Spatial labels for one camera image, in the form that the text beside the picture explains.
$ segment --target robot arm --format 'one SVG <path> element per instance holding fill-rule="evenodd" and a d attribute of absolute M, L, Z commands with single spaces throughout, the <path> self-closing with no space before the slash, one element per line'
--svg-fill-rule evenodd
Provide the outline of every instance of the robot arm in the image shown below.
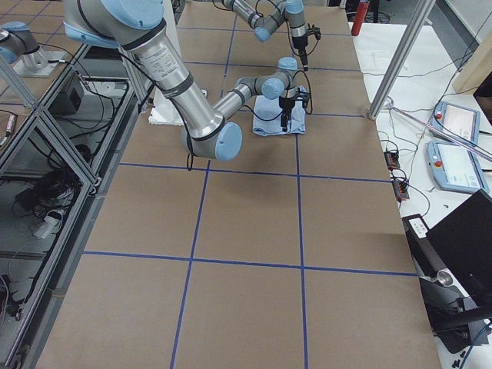
<path fill-rule="evenodd" d="M 20 57 L 27 69 L 37 71 L 48 65 L 45 52 L 29 27 L 22 22 L 9 22 L 0 28 L 0 54 L 11 64 Z"/>
<path fill-rule="evenodd" d="M 241 129 L 226 120 L 260 91 L 265 95 L 273 91 L 276 98 L 294 86 L 297 63 L 289 58 L 291 63 L 280 65 L 272 76 L 241 79 L 212 107 L 165 34 L 161 0 L 64 0 L 64 6 L 69 37 L 106 48 L 121 46 L 140 59 L 184 118 L 185 147 L 197 156 L 234 158 L 241 149 Z"/>
<path fill-rule="evenodd" d="M 274 10 L 267 17 L 260 15 L 245 0 L 222 0 L 225 8 L 235 12 L 254 29 L 254 34 L 261 42 L 266 42 L 284 22 L 288 22 L 291 31 L 292 47 L 298 51 L 303 69 L 308 69 L 308 36 L 321 39 L 319 27 L 306 25 L 304 4 L 302 0 L 280 0 L 274 4 Z"/>

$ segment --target metal pole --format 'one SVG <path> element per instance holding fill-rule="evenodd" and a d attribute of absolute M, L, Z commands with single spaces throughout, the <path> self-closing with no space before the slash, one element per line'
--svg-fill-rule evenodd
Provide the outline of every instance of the metal pole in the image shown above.
<path fill-rule="evenodd" d="M 393 87 L 398 74 L 400 73 L 405 60 L 407 59 L 412 46 L 417 39 L 417 36 L 421 32 L 422 26 L 425 23 L 429 13 L 436 0 L 419 0 L 417 6 L 415 7 L 415 12 L 412 15 L 410 23 L 408 23 L 407 28 L 403 36 L 401 37 L 400 44 L 398 45 L 396 51 L 394 52 L 393 59 L 387 68 L 386 74 L 383 77 L 383 81 L 379 86 L 379 89 L 374 96 L 367 117 L 371 120 L 375 120 L 379 115 L 379 112 L 383 108 L 384 102 Z"/>
<path fill-rule="evenodd" d="M 417 119 L 417 118 L 411 116 L 410 114 L 408 114 L 407 112 L 405 112 L 399 108 L 395 108 L 393 106 L 393 102 L 391 102 L 390 104 L 387 104 L 386 108 L 388 108 L 390 110 L 394 110 L 395 112 L 403 115 L 404 117 L 407 117 L 407 118 L 411 119 L 412 121 L 415 121 L 417 123 L 420 123 L 421 125 L 426 126 L 430 131 L 432 131 L 438 135 L 444 136 L 445 138 L 447 138 L 449 141 L 453 142 L 454 144 L 459 145 L 462 148 L 466 148 L 469 152 L 472 152 L 475 155 L 480 156 L 481 158 L 492 162 L 492 156 L 490 156 L 487 152 L 481 151 L 478 147 L 475 148 L 475 147 L 469 146 L 467 144 L 464 144 L 460 140 L 456 139 L 455 135 L 447 133 L 445 131 L 440 131 L 437 128 L 435 128 L 433 125 L 426 123 L 425 121 L 421 121 L 420 119 Z"/>

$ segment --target cable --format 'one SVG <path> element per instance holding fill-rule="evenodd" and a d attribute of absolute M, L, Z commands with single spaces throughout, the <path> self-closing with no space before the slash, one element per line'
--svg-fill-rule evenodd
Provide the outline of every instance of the cable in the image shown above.
<path fill-rule="evenodd" d="M 8 298 L 10 297 L 10 290 L 8 289 L 8 284 L 5 282 L 5 279 L 0 275 L 0 281 L 2 281 L 2 284 L 5 286 L 5 291 L 7 292 L 7 295 L 5 296 L 5 301 L 2 306 L 2 319 L 0 319 L 0 327 L 4 324 L 5 322 L 5 315 L 7 314 L 7 304 L 8 304 Z"/>
<path fill-rule="evenodd" d="M 410 183 L 408 184 L 408 187 L 410 188 L 413 188 L 415 191 L 417 191 L 419 194 L 421 194 L 422 196 L 424 196 L 425 200 L 427 201 L 427 210 L 425 211 L 425 213 L 422 214 L 422 218 L 425 217 L 427 214 L 429 214 L 429 211 L 431 210 L 431 200 L 429 200 L 429 198 L 426 196 L 425 193 L 423 193 L 421 190 L 419 190 L 418 188 L 415 188 L 414 186 L 412 186 Z"/>
<path fill-rule="evenodd" d="M 394 120 L 393 120 L 393 115 L 391 115 L 391 110 L 389 111 L 389 114 L 390 114 L 390 125 L 391 125 L 391 128 L 393 128 L 393 136 L 401 141 L 404 141 L 404 142 L 408 142 L 409 144 L 412 144 L 413 146 L 415 146 L 415 150 L 418 150 L 418 146 L 415 142 L 412 142 L 410 140 L 407 140 L 406 138 L 402 138 L 402 137 L 399 137 L 397 136 L 397 132 L 396 132 L 396 128 L 394 127 Z"/>
<path fill-rule="evenodd" d="M 254 112 L 254 110 L 253 110 L 250 106 L 248 106 L 248 105 L 243 105 L 243 106 L 244 106 L 246 109 L 248 109 L 251 113 L 253 113 L 253 115 L 254 115 L 256 118 L 258 118 L 258 119 L 260 119 L 260 120 L 262 120 L 262 121 L 274 121 L 275 119 L 277 119 L 278 117 L 280 117 L 280 116 L 282 115 L 282 111 L 281 111 L 280 113 L 278 113 L 278 114 L 277 114 L 275 117 L 273 117 L 272 119 L 266 119 L 266 118 L 262 118 L 262 117 L 260 117 L 259 115 L 257 115 L 257 114 Z"/>
<path fill-rule="evenodd" d="M 223 10 L 225 12 L 231 12 L 230 9 L 227 9 L 227 8 L 221 8 L 220 6 L 217 6 L 217 4 L 215 4 L 215 0 L 212 0 L 212 4 L 214 5 L 215 8 L 219 9 L 219 10 Z"/>
<path fill-rule="evenodd" d="M 468 52 L 468 50 L 470 50 L 471 46 L 477 42 L 477 36 L 478 34 L 480 33 L 480 31 L 482 30 L 482 28 L 485 26 L 485 24 L 487 23 L 488 19 L 490 18 L 490 16 L 492 15 L 492 11 L 489 13 L 489 15 L 485 18 L 484 22 L 482 23 L 482 25 L 479 27 L 478 31 L 475 32 L 475 36 L 474 36 L 474 39 L 472 40 L 472 42 L 470 42 L 470 44 L 468 45 L 467 49 L 464 51 L 464 53 L 466 54 Z M 462 62 L 460 64 L 460 67 L 462 67 L 466 62 L 468 62 L 468 60 L 470 59 L 467 59 L 464 63 Z"/>
<path fill-rule="evenodd" d="M 470 356 L 470 352 L 471 352 L 471 350 L 475 347 L 475 343 L 477 342 L 478 338 L 479 338 L 482 334 L 484 334 L 484 332 L 485 332 L 488 328 L 490 328 L 490 326 L 492 326 L 492 322 L 490 322 L 489 324 L 485 324 L 485 326 L 484 326 L 482 329 L 480 329 L 480 331 L 477 333 L 477 335 L 475 336 L 474 340 L 473 340 L 473 341 L 471 341 L 470 348 L 468 349 L 467 354 L 466 354 L 466 355 L 464 355 L 464 357 L 463 357 L 463 361 L 461 361 L 460 369 L 463 369 L 463 368 L 464 368 L 464 363 L 466 363 L 466 362 L 467 362 L 467 359 L 468 359 L 468 357 Z"/>
<path fill-rule="evenodd" d="M 0 109 L 0 111 L 3 111 L 4 113 L 9 113 L 9 114 L 12 114 L 12 115 L 15 115 L 16 117 L 18 117 L 18 114 L 14 113 L 13 111 L 4 110 L 4 109 Z"/>
<path fill-rule="evenodd" d="M 423 73 L 422 75 L 398 75 L 398 78 L 415 78 L 415 77 L 425 77 L 426 75 L 430 75 L 431 73 L 435 73 L 436 71 L 442 71 L 443 69 L 445 69 L 446 67 L 449 67 L 450 65 L 454 64 L 455 62 L 457 62 L 458 60 L 461 60 L 463 59 L 464 56 L 460 57 L 460 58 L 456 58 L 454 59 L 451 63 L 448 63 L 438 69 L 434 69 L 432 71 L 428 71 L 427 73 Z M 369 72 L 363 72 L 362 73 L 363 75 L 374 75 L 374 76 L 381 76 L 381 75 L 386 75 L 386 73 L 369 73 Z"/>
<path fill-rule="evenodd" d="M 296 71 L 294 73 L 294 77 L 293 78 L 295 78 L 295 76 L 298 75 L 298 73 L 302 73 L 302 75 L 304 76 L 304 78 L 306 78 L 307 88 L 309 90 L 308 91 L 308 93 L 309 93 L 309 105 L 311 106 L 310 111 L 306 110 L 306 114 L 307 115 L 311 115 L 311 114 L 313 114 L 313 94 L 312 94 L 312 90 L 311 90 L 311 82 L 309 81 L 308 74 L 305 71 L 303 71 L 302 69 L 299 69 L 298 71 Z"/>

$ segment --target folded towel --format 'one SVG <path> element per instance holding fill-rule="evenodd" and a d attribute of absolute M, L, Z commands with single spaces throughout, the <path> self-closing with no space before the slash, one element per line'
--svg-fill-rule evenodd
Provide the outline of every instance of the folded towel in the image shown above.
<path fill-rule="evenodd" d="M 253 110 L 258 117 L 264 119 L 272 119 L 282 111 L 278 106 L 277 98 L 275 100 L 269 100 L 264 96 L 256 97 Z M 282 131 L 280 115 L 273 121 L 264 121 L 254 116 L 253 132 L 260 136 L 287 135 L 290 133 L 304 134 L 306 132 L 306 125 L 304 124 L 305 115 L 306 111 L 302 108 L 302 101 L 296 101 L 292 109 L 291 121 L 287 125 L 287 132 Z"/>

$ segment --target label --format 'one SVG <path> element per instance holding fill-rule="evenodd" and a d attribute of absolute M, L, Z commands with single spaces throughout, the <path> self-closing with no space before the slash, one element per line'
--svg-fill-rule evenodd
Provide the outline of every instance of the label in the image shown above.
<path fill-rule="evenodd" d="M 419 238 L 427 237 L 427 227 L 420 218 L 410 219 L 409 223 Z"/>
<path fill-rule="evenodd" d="M 162 81 L 167 75 L 178 69 L 178 63 L 166 47 L 140 60 L 155 81 Z"/>

